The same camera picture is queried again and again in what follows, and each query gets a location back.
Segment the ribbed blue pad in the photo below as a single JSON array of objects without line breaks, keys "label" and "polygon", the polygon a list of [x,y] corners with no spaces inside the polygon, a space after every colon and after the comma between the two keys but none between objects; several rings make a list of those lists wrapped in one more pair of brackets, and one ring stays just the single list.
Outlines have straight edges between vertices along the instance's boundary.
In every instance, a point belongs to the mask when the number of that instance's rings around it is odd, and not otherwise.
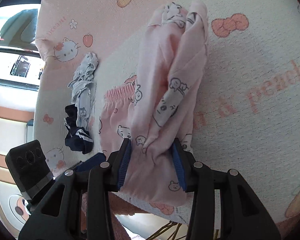
[{"label": "ribbed blue pad", "polygon": [[176,174],[179,180],[179,185],[182,187],[183,191],[186,191],[187,185],[186,185],[185,170],[182,166],[180,156],[174,144],[172,147],[172,160],[173,160],[174,169],[176,170]]},{"label": "ribbed blue pad", "polygon": [[128,170],[128,166],[129,166],[129,162],[130,162],[131,152],[132,152],[132,146],[131,146],[131,140],[130,140],[126,147],[126,150],[123,154],[123,158],[120,163],[120,168],[118,170],[118,185],[117,186],[118,186],[119,190],[123,186],[124,180],[126,179],[126,174],[127,174],[127,170]]}]

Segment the elastic waistband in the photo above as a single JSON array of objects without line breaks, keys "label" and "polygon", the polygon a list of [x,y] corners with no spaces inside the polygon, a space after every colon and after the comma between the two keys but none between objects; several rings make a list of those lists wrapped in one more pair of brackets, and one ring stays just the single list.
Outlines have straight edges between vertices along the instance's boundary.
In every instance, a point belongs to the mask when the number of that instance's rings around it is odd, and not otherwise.
[{"label": "elastic waistband", "polygon": [[120,99],[134,98],[134,83],[128,83],[108,90],[105,94],[105,101],[118,101]]}]

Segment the pink and white bedspread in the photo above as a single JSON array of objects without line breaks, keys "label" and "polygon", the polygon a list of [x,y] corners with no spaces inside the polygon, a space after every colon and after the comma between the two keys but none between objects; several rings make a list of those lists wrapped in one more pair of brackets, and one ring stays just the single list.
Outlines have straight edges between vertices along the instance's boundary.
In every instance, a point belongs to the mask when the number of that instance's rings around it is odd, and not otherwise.
[{"label": "pink and white bedspread", "polygon": [[[55,175],[101,150],[104,94],[135,79],[147,22],[170,1],[187,7],[192,0],[42,0],[36,45],[46,67],[34,136]],[[300,5],[297,0],[202,1],[209,15],[210,59],[194,111],[194,157],[215,170],[237,169],[279,228],[289,229],[300,218]],[[67,84],[90,51],[100,60],[89,120],[95,146],[82,155],[64,144],[64,109],[71,99]],[[180,207],[118,195],[155,215],[189,222],[191,194]],[[216,203],[215,228],[220,228]]]}]

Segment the pink pajama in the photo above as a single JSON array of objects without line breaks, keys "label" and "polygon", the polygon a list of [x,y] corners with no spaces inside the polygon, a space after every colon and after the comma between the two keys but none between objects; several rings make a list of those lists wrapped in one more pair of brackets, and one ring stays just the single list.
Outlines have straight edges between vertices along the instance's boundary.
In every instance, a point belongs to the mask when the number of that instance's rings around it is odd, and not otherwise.
[{"label": "pink pajama", "polygon": [[192,152],[196,95],[208,59],[207,8],[189,12],[171,3],[154,12],[139,51],[137,80],[107,92],[100,145],[109,156],[123,138],[132,154],[121,192],[152,203],[180,206],[186,193],[167,151],[174,138]]}]

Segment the silver screw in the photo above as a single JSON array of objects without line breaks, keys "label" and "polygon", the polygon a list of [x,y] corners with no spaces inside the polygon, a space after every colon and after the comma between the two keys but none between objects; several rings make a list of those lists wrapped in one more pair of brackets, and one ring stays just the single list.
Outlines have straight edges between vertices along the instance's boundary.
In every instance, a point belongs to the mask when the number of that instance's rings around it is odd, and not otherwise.
[{"label": "silver screw", "polygon": [[237,176],[237,175],[238,175],[238,172],[237,172],[237,170],[235,170],[235,169],[231,169],[231,170],[229,171],[229,173],[230,173],[230,175],[232,175],[232,176]]},{"label": "silver screw", "polygon": [[203,167],[203,164],[202,164],[201,162],[195,162],[195,163],[193,164],[193,166],[194,166],[195,168],[200,169],[200,168]]},{"label": "silver screw", "polygon": [[110,163],[109,163],[109,162],[103,162],[103,163],[100,164],[100,167],[101,167],[101,168],[107,168],[107,167],[109,167],[109,166],[110,166]]},{"label": "silver screw", "polygon": [[71,176],[73,174],[73,170],[66,170],[65,175],[66,176]]}]

